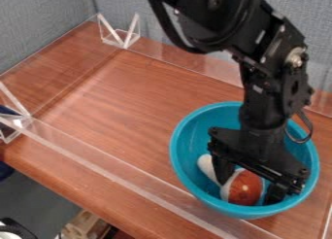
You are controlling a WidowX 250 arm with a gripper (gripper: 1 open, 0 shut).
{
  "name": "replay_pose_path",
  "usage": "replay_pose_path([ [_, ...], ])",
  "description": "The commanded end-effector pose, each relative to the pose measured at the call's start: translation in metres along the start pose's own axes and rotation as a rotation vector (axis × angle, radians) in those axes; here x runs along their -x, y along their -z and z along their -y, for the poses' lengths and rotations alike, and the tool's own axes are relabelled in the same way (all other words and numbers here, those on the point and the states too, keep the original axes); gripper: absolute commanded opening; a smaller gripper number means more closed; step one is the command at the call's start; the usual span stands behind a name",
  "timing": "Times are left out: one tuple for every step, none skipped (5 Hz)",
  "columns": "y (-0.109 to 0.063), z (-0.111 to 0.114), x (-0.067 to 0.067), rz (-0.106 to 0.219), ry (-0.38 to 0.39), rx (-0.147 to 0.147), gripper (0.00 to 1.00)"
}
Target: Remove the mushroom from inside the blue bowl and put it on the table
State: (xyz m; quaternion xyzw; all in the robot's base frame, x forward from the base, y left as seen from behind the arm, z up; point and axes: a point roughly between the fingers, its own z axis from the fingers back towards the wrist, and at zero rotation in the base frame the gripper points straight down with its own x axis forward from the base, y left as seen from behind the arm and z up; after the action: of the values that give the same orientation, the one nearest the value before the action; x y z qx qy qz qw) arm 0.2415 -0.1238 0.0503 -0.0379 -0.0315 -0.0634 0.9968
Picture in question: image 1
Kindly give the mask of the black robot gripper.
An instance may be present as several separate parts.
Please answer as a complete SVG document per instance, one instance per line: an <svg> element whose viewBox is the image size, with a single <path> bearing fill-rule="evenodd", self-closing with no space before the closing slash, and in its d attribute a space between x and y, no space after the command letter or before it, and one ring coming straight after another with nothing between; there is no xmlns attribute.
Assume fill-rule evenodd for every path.
<svg viewBox="0 0 332 239"><path fill-rule="evenodd" d="M221 185L234 173L234 166L239 166L270 182L263 205L281 202L286 194L302 192L309 170L286 149L285 140L301 145L310 139L310 135L297 139L285 126L269 130L211 126L207 134L213 172Z"/></svg>

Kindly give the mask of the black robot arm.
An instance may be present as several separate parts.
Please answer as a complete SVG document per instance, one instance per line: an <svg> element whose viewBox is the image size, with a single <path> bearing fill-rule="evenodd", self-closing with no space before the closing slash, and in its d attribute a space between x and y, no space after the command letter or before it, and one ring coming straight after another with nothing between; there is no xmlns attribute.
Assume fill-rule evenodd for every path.
<svg viewBox="0 0 332 239"><path fill-rule="evenodd" d="M302 192L309 170L285 148L286 123L303 118L307 84L305 36L265 0L147 0L159 26L183 51L227 51L238 63L243 101L237 130L211 127L207 150L225 183L241 166L269 180L266 205ZM293 139L302 144L307 138Z"/></svg>

